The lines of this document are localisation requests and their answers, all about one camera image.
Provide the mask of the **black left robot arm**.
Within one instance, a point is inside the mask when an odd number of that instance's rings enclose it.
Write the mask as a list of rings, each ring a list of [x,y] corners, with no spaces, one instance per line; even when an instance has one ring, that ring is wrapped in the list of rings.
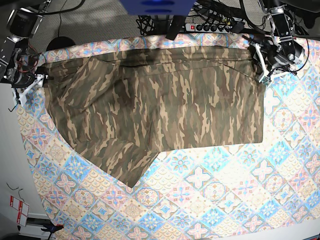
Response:
[[[270,35],[278,36],[274,41],[276,50],[272,50],[268,61],[271,64],[269,76],[277,72],[296,73],[295,66],[305,57],[304,48],[295,41],[295,21],[286,9],[286,4],[278,0],[260,0],[259,5],[270,21]]]

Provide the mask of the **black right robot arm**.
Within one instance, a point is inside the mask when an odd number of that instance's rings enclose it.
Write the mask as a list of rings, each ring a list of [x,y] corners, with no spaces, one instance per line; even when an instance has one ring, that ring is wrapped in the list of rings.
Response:
[[[37,31],[51,2],[46,0],[36,5],[13,9],[7,21],[7,36],[0,44],[0,82],[12,88],[22,89],[30,86],[35,80],[35,67],[38,57],[31,63],[23,63],[21,58],[30,48],[29,39]]]

